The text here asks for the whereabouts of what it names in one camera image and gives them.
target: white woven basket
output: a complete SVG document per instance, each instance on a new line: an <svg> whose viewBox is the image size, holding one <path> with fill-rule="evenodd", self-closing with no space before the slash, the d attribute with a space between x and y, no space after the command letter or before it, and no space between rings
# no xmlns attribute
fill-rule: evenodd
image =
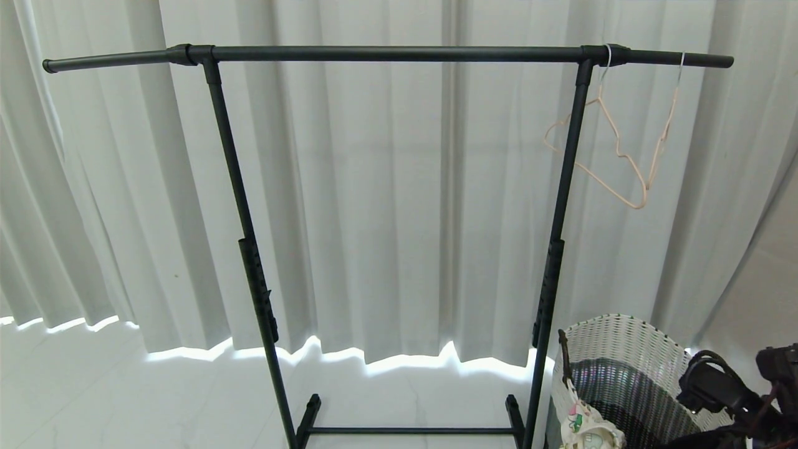
<svg viewBox="0 0 798 449"><path fill-rule="evenodd" d="M624 432L622 425L628 426L630 419L635 419L645 424L659 443L667 443L678 436L731 423L723 413L704 410L693 414L677 403L675 398L681 391L679 377L687 369L690 355L651 324L631 316L604 315L574 324L565 333L580 398L598 408ZM559 351L551 398L560 422L572 405L562 382L562 370L563 354ZM616 419L625 423L615 422L593 402L620 407L628 416ZM637 447L649 447L649 440L654 441L638 438L641 443Z"/></svg>

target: black metal rod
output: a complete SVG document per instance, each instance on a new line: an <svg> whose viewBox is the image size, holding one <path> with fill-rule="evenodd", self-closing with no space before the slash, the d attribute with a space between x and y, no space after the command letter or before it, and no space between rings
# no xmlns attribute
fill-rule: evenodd
<svg viewBox="0 0 798 449"><path fill-rule="evenodd" d="M611 44L613 65L665 64L678 66L681 53L631 50ZM42 62L50 73L173 62L196 65L207 46L174 46L166 50L105 54ZM575 62L606 64L605 46L580 47L491 47L491 46L218 46L213 58L224 61L349 61L349 62ZM716 54L685 54L685 66L730 67L734 58Z"/></svg>
<svg viewBox="0 0 798 449"><path fill-rule="evenodd" d="M317 435L513 435L512 427L311 427Z"/></svg>
<svg viewBox="0 0 798 449"><path fill-rule="evenodd" d="M212 59L203 61L205 69L205 80L207 81L208 88L211 91L211 101L213 102L213 110L216 114L216 124L219 126L219 136L222 140L222 149L224 150L224 159L227 162L227 171L230 173L230 181L233 186L233 196L235 197L235 204L238 206L239 219L241 220L241 228L243 229L244 238L249 240L251 244L257 249L255 242L255 230L252 225L252 217L247 203L247 193L244 190L243 178L241 176L241 168L239 166L239 159L235 152L235 143L233 142L233 132L230 127L230 118L227 116L227 106L224 101L224 92L222 90L222 78L219 74L219 64ZM255 310L259 310L261 304L254 293L252 300L255 303ZM282 374L280 372L280 361L277 358L277 351L275 348L275 340L271 329L271 322L268 317L262 313L255 313L258 318L258 327L260 329L260 336L263 340L263 349L266 352L266 362L269 366L269 374L271 375L271 382L275 388L275 397L277 399L277 406L280 410L280 417L282 418L282 426L286 432L289 449L298 449L296 433L294 432L294 424L291 420L291 409L288 405L288 398L286 396L286 386L282 381Z"/></svg>
<svg viewBox="0 0 798 449"><path fill-rule="evenodd" d="M557 200L554 208L554 218L551 220L550 244L561 244L563 236L563 224L565 222L565 212L568 205L568 193L571 190L571 177L574 174L574 164L576 162L576 149L579 147L579 134L582 131L582 119L585 114L585 104L587 103L587 89L590 87L591 76L593 74L593 62L585 61L579 64L576 74L576 91L574 92L574 104L571 108L571 123L568 125L568 135L565 141L565 155L563 157L563 168L559 175L559 187L557 188ZM538 328L537 350L535 352L535 366L532 372L532 386L529 397L529 408L527 410L526 430L523 433L523 444L521 449L532 448L532 436L535 432L535 421L538 418L538 406L540 393L543 388L543 372L546 369L546 352L548 349L549 334L551 333L551 316L554 313L554 296L547 302L543 314L548 319L542 320Z"/></svg>

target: white patterned cloth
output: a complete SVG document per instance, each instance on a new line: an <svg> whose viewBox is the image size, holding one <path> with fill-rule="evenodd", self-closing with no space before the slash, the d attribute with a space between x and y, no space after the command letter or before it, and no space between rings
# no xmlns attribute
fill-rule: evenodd
<svg viewBox="0 0 798 449"><path fill-rule="evenodd" d="M623 449L626 446L623 432L581 400L570 379L567 387L574 405L559 430L563 437L560 449Z"/></svg>

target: horizontal bar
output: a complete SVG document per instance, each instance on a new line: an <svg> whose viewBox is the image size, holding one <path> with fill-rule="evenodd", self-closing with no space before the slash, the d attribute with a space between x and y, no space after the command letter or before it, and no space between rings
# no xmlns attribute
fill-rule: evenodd
<svg viewBox="0 0 798 449"><path fill-rule="evenodd" d="M610 44L613 66L664 64L678 66L681 53L631 50ZM196 65L208 56L225 61L348 61L348 62L583 62L606 64L606 46L496 47L496 46L174 46L166 50L105 54L42 62L50 73L175 62ZM716 54L685 54L685 66L726 68L734 58Z"/></svg>
<svg viewBox="0 0 798 449"><path fill-rule="evenodd" d="M512 427L310 427L317 435L514 435Z"/></svg>

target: vertical pole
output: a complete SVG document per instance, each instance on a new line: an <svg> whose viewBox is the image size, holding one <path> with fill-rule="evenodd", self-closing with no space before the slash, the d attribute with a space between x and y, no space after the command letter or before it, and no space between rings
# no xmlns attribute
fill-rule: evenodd
<svg viewBox="0 0 798 449"><path fill-rule="evenodd" d="M250 284L252 302L255 306L255 315L258 318L260 336L263 339L263 348L266 351L266 362L269 365L271 382L275 388L277 405L282 417L282 426L286 431L289 449L298 449L297 436L294 432L294 424L291 421L291 410L286 396L286 387L282 382L280 373L280 362L277 358L275 341L277 340L277 329L274 316L271 313L269 303L269 291L266 281L263 278L263 269L260 264L258 254L258 244L255 241L255 228L252 225L247 194L244 191L243 178L239 159L235 153L233 143L233 132L230 128L230 118L227 116L227 107L224 103L224 92L222 91L222 78L219 75L219 63L213 57L205 58L202 61L205 69L205 81L211 91L213 110L216 114L216 124L219 126L219 136L222 139L224 159L227 162L227 171L230 173L230 182L233 186L235 205L239 210L239 219L243 229L244 238L239 241L243 257L244 268L247 271L247 280Z"/></svg>
<svg viewBox="0 0 798 449"><path fill-rule="evenodd" d="M554 315L559 269L563 263L565 242L562 236L565 210L568 204L568 192L571 188L571 177L574 174L576 149L579 146L579 132L582 130L582 118L585 113L585 103L587 103L587 88L591 83L593 65L594 62L590 59L580 62L579 70L576 74L576 91L574 92L574 105L571 109L571 123L568 125L568 135L565 142L563 171L559 175L557 201L554 208L554 218L551 222L551 239L549 240L546 268L543 273L538 316L533 330L532 344L537 348L537 351L535 353L535 368L532 372L532 389L529 395L527 425L523 433L521 449L532 448L532 436L535 432L535 421L538 417L540 393L543 388L543 370L546 368L546 351L549 334L551 333L551 318Z"/></svg>

